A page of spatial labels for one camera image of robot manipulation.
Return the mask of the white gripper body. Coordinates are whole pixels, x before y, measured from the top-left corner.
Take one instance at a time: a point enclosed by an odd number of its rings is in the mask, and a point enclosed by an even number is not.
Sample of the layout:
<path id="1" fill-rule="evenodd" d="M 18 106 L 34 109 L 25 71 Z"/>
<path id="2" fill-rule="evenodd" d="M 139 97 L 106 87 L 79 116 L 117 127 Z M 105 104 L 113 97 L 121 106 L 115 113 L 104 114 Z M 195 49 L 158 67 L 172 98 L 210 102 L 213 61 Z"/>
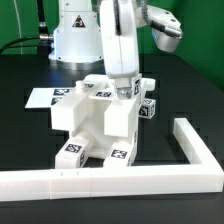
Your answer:
<path id="1" fill-rule="evenodd" d="M 132 0 L 103 0 L 100 25 L 107 76 L 134 77 L 139 70 L 139 59 Z"/>

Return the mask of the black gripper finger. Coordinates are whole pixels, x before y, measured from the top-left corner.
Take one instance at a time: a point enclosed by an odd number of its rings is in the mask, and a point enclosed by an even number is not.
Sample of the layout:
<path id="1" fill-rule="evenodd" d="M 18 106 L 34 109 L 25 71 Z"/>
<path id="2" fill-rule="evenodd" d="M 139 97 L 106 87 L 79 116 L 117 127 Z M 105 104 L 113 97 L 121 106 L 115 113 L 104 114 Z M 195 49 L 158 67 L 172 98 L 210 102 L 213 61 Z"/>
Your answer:
<path id="1" fill-rule="evenodd" d="M 130 99 L 132 97 L 132 84 L 129 78 L 115 80 L 115 92 L 119 99 Z"/>

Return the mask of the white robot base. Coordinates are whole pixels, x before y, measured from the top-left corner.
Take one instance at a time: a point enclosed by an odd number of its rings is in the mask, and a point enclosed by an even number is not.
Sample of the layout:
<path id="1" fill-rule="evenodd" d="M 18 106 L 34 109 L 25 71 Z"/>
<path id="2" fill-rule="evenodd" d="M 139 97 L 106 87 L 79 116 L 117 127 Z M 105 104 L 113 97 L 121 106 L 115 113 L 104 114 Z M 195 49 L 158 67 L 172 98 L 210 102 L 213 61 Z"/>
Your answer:
<path id="1" fill-rule="evenodd" d="M 101 29 L 92 0 L 58 0 L 59 24 L 54 30 L 52 66 L 92 70 L 103 66 Z"/>

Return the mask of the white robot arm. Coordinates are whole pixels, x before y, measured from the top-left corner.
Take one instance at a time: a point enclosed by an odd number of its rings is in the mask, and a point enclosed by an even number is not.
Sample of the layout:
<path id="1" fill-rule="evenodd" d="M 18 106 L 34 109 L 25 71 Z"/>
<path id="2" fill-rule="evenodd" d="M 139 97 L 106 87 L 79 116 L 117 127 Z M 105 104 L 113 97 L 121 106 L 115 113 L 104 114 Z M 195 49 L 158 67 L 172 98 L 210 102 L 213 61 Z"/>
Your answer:
<path id="1" fill-rule="evenodd" d="M 180 22 L 167 10 L 147 0 L 102 0 L 100 26 L 106 75 L 114 81 L 120 99 L 136 92 L 133 79 L 139 74 L 137 29 L 148 25 L 157 47 L 173 52 L 183 36 Z"/>

